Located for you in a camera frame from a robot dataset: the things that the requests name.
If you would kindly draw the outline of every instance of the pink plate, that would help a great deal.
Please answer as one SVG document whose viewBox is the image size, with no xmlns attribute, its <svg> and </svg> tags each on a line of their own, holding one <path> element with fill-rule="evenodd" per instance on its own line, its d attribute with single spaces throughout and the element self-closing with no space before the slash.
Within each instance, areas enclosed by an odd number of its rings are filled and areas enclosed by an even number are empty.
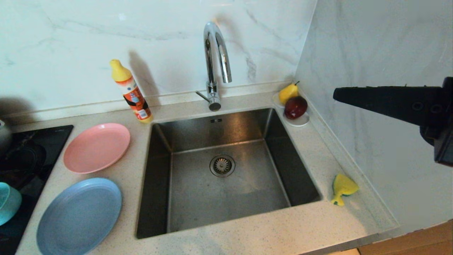
<svg viewBox="0 0 453 255">
<path fill-rule="evenodd" d="M 117 162 L 130 142 L 129 130 L 117 123 L 91 127 L 78 135 L 64 153 L 64 164 L 75 173 L 91 173 Z"/>
</svg>

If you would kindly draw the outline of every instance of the bottle label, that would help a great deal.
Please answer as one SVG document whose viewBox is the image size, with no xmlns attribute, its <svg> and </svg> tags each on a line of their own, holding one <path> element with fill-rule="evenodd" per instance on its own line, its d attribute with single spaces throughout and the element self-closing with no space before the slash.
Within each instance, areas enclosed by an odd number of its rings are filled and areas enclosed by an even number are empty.
<svg viewBox="0 0 453 255">
<path fill-rule="evenodd" d="M 130 108 L 134 111 L 137 119 L 143 120 L 151 117 L 151 110 L 149 109 L 145 98 L 142 96 L 134 78 L 124 82 L 117 82 L 117 84 L 121 86 L 120 88 L 123 92 L 128 92 L 124 93 L 123 97 Z"/>
</svg>

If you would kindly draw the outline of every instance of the dish soap bottle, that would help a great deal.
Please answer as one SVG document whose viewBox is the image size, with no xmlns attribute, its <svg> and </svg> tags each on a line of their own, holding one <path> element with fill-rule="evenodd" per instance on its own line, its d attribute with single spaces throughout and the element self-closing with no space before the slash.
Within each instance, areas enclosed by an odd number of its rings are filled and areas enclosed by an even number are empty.
<svg viewBox="0 0 453 255">
<path fill-rule="evenodd" d="M 113 80 L 118 84 L 124 99 L 134 111 L 137 119 L 142 123 L 150 123 L 153 120 L 153 114 L 130 70 L 121 65 L 121 62 L 117 59 L 112 59 L 110 66 L 112 67 Z"/>
</svg>

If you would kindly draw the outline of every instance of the faucet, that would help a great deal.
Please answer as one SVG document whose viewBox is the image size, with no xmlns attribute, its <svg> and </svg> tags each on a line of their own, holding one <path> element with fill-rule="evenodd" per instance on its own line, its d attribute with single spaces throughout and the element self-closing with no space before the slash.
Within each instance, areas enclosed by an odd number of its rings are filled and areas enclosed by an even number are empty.
<svg viewBox="0 0 453 255">
<path fill-rule="evenodd" d="M 196 93 L 204 98 L 209 103 L 209 109 L 213 112 L 218 111 L 220 105 L 220 94 L 217 89 L 217 82 L 214 77 L 214 71 L 212 66 L 212 48 L 211 43 L 215 42 L 217 46 L 217 52 L 219 55 L 219 62 L 222 67 L 222 77 L 224 83 L 231 82 L 231 70 L 230 60 L 228 59 L 227 47 L 223 40 L 222 33 L 219 27 L 214 22 L 208 22 L 204 26 L 204 54 L 206 57 L 207 77 L 206 92 L 207 97 L 201 94 L 199 91 Z"/>
</svg>

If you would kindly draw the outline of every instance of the black stovetop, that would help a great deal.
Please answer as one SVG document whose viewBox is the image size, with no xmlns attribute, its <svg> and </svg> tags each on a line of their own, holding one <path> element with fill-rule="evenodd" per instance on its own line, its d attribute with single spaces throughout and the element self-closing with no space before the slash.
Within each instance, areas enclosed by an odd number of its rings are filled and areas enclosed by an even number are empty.
<svg viewBox="0 0 453 255">
<path fill-rule="evenodd" d="M 0 182 L 22 195 L 22 204 L 11 220 L 0 226 L 0 254 L 14 254 L 50 172 L 73 125 L 13 134 L 9 150 L 0 157 Z"/>
</svg>

